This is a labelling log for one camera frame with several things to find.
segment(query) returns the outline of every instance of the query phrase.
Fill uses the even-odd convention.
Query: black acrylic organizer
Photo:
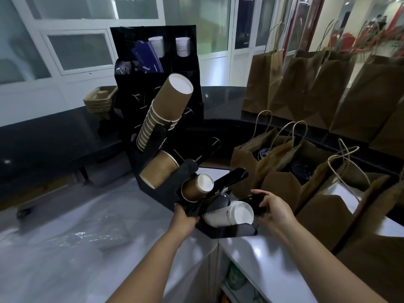
[[[193,159],[186,159],[183,163],[181,163],[178,170],[170,175],[170,177],[156,189],[149,187],[149,185],[147,185],[139,177],[140,172],[159,151],[165,138],[170,137],[170,134],[172,134],[173,131],[176,130],[174,129],[173,131],[168,131],[169,127],[170,124],[167,124],[165,126],[157,124],[154,127],[154,130],[149,138],[144,152],[141,152],[137,148],[135,142],[131,142],[126,149],[130,164],[132,166],[134,175],[137,179],[141,191],[148,194],[171,211],[174,211],[174,203],[177,202],[181,204],[184,207],[187,215],[190,217],[201,216],[205,213],[229,206],[229,192],[223,192],[223,190],[230,185],[235,184],[246,178],[248,176],[248,172],[245,171],[245,169],[238,168],[215,181],[213,190],[207,196],[205,196],[205,198],[196,203],[188,202],[181,195],[182,184],[186,180],[194,177],[196,175],[196,171],[199,168],[198,164]],[[258,214],[261,211],[258,207],[258,204],[261,200],[262,198],[258,196],[255,198],[248,198],[243,201],[250,203],[253,209],[255,209],[255,213]],[[200,219],[196,227],[212,239],[254,236],[257,234],[256,225],[240,224],[216,228],[207,225],[202,218]]]

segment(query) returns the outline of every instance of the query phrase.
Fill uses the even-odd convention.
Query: plastic bag
[[[0,302],[84,302],[102,253],[91,245],[1,249]]]
[[[102,209],[83,219],[61,236],[49,239],[54,246],[92,244],[97,249],[108,249],[130,241],[130,235],[117,214]]]

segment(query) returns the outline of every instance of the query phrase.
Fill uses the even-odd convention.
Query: right hand
[[[262,217],[257,217],[258,222],[265,224],[275,238],[286,243],[289,228],[298,223],[290,206],[271,192],[260,189],[253,189],[251,192],[266,195],[259,206],[269,208],[269,212]]]

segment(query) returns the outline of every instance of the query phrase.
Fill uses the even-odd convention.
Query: left hand
[[[195,229],[200,217],[187,217],[181,205],[175,203],[174,216],[171,219],[169,231],[179,237],[180,240],[185,240]]]

